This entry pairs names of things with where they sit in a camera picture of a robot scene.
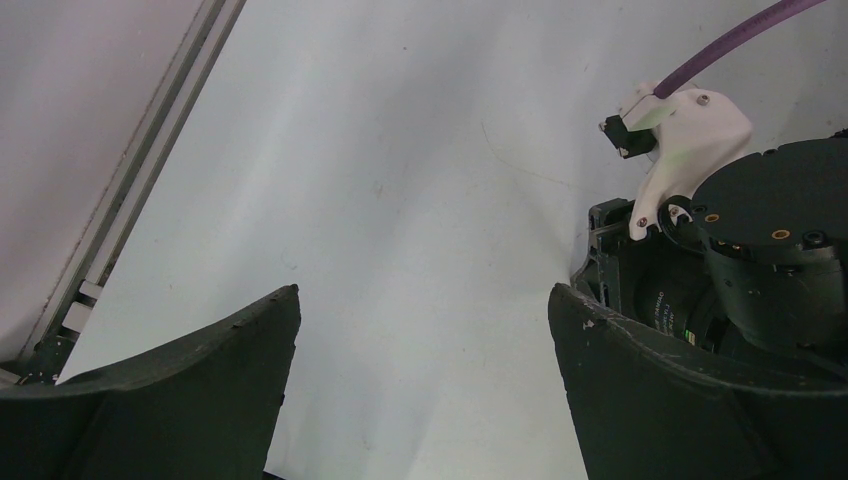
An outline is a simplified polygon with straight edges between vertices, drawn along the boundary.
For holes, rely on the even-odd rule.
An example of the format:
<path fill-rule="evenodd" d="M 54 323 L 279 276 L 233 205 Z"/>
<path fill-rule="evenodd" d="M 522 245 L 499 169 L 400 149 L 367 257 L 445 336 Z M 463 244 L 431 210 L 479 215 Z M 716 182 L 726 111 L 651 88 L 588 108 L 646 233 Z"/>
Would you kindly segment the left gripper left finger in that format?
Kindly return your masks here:
<path fill-rule="evenodd" d="M 190 334 L 1 393 L 5 479 L 263 479 L 301 324 L 284 286 Z"/>

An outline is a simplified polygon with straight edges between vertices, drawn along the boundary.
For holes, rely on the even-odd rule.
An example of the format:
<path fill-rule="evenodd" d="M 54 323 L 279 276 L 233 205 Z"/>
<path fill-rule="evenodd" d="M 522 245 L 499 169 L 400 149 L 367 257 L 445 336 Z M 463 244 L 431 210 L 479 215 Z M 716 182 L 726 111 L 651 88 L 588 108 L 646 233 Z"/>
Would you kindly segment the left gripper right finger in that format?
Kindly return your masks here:
<path fill-rule="evenodd" d="M 566 284 L 548 303 L 592 479 L 843 479 L 847 387 L 708 353 Z"/>

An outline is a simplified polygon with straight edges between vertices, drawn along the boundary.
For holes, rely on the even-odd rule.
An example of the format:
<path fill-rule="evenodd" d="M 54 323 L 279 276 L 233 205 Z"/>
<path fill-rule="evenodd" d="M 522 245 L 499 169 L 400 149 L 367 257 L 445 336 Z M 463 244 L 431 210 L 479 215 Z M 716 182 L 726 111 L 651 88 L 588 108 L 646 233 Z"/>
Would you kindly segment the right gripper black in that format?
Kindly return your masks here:
<path fill-rule="evenodd" d="M 787 371 L 847 367 L 847 139 L 753 153 L 664 200 L 593 206 L 580 292 L 707 352 Z"/>

